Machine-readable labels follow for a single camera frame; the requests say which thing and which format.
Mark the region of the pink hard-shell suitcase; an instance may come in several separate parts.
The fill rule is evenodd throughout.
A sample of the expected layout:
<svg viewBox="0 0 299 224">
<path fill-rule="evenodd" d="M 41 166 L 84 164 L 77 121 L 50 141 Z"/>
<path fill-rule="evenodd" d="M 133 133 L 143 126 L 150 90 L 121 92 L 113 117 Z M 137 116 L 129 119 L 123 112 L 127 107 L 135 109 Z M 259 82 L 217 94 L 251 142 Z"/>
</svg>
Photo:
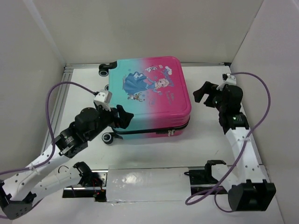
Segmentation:
<svg viewBox="0 0 299 224">
<path fill-rule="evenodd" d="M 191 117 L 191 101 L 180 61 L 173 56 L 121 59 L 99 65 L 108 77 L 110 107 L 132 113 L 125 129 L 115 125 L 102 140 L 172 137 L 183 133 Z"/>
</svg>

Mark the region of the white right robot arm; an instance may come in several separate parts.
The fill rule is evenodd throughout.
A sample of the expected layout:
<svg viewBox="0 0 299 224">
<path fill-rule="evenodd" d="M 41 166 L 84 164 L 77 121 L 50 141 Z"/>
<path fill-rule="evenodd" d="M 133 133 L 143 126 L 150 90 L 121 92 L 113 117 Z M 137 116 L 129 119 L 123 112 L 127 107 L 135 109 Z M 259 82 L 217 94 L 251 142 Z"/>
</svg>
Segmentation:
<svg viewBox="0 0 299 224">
<path fill-rule="evenodd" d="M 185 204 L 199 203 L 210 194 L 224 189 L 228 193 L 231 212 L 267 210 L 276 187 L 266 180 L 257 161 L 250 140 L 253 130 L 241 111 L 242 89 L 232 84 L 219 86 L 206 81 L 193 93 L 195 102 L 200 102 L 205 94 L 208 97 L 204 105 L 216 108 L 219 112 L 219 124 L 232 147 L 235 161 L 230 167 L 223 161 L 208 161 L 204 178 L 209 183 L 217 183 L 210 190 L 202 191 L 202 196 L 198 199 L 194 199 L 195 194 L 191 195 Z"/>
</svg>

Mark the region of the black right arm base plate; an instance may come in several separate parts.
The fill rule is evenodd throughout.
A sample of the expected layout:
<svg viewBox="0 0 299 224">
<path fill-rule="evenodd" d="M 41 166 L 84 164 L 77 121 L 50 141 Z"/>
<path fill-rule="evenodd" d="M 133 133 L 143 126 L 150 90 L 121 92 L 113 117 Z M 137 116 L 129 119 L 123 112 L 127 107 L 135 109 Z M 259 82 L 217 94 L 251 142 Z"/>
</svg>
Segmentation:
<svg viewBox="0 0 299 224">
<path fill-rule="evenodd" d="M 208 160 L 203 168 L 192 168 L 184 172 L 189 177 L 192 195 L 209 190 L 218 182 L 212 177 L 212 166 L 218 164 L 226 165 L 222 160 Z"/>
</svg>

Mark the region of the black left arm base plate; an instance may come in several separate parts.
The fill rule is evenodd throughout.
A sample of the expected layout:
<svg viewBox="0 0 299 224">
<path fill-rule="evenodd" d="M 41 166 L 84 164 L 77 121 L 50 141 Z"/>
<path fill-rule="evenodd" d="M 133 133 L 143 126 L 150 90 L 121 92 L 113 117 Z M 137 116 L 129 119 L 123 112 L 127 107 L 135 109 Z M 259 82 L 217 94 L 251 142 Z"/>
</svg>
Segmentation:
<svg viewBox="0 0 299 224">
<path fill-rule="evenodd" d="M 79 182 L 64 188 L 62 198 L 93 198 L 95 202 L 105 203 L 108 170 L 91 170 L 84 162 L 73 167 L 79 172 Z"/>
</svg>

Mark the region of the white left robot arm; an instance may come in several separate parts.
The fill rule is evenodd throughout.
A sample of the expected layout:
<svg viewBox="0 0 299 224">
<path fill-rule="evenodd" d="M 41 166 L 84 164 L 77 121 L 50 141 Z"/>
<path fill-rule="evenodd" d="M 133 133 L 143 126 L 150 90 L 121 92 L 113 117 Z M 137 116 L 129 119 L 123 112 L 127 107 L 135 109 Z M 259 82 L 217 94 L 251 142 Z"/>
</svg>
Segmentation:
<svg viewBox="0 0 299 224">
<path fill-rule="evenodd" d="M 17 172 L 0 184 L 0 207 L 8 219 L 14 220 L 31 211 L 46 196 L 71 185 L 88 186 L 102 184 L 85 162 L 77 162 L 65 171 L 50 176 L 56 168 L 87 148 L 88 142 L 97 137 L 106 127 L 127 128 L 133 114 L 121 105 L 107 111 L 99 106 L 88 107 L 75 117 L 42 155 L 37 157 L 25 172 Z"/>
</svg>

